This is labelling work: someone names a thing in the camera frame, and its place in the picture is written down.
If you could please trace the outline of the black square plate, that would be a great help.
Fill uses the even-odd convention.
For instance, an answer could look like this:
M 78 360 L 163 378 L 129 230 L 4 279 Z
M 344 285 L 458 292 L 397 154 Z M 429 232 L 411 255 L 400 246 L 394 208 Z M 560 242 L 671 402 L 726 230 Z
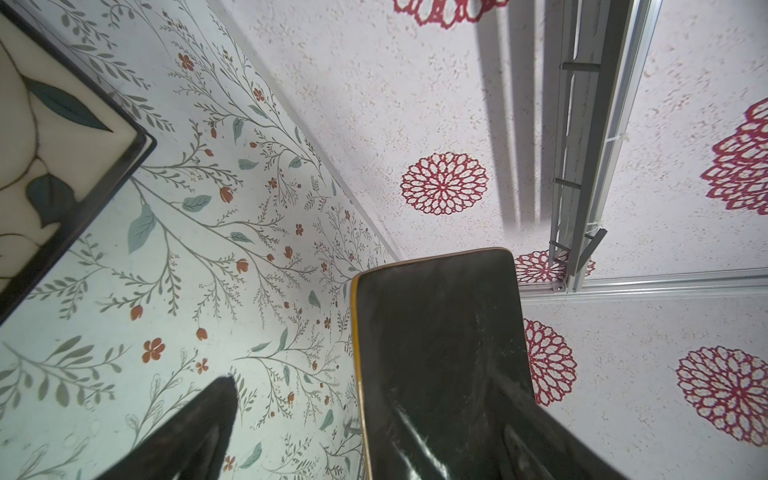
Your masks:
M 1 4 L 1 317 L 157 146 L 81 67 Z

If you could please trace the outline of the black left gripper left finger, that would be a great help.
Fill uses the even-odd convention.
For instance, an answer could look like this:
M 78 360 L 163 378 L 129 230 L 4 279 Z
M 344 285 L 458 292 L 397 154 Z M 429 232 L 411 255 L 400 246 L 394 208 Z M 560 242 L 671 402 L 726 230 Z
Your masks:
M 99 478 L 217 480 L 237 406 L 234 379 L 217 378 Z

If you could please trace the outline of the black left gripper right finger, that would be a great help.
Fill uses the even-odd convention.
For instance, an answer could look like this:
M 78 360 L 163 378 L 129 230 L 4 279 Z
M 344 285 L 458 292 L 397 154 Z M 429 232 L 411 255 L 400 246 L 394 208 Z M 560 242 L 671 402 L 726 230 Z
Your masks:
M 502 479 L 623 479 L 625 476 L 495 373 L 488 385 L 492 445 Z

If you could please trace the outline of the grey wall shelf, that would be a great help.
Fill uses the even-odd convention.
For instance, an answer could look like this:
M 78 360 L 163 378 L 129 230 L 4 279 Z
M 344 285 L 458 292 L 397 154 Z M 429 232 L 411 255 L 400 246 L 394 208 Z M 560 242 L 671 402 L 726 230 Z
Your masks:
M 566 1 L 558 64 L 558 116 L 549 238 L 557 293 L 577 290 L 602 233 L 590 209 L 613 113 L 633 1 Z

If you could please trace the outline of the black plate yellow rim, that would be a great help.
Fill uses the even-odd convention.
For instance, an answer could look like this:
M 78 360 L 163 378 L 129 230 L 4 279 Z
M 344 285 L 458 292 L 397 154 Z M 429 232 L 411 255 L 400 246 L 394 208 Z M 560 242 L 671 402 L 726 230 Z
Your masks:
M 355 371 L 373 479 L 498 479 L 494 373 L 532 389 L 513 254 L 368 270 L 352 284 Z

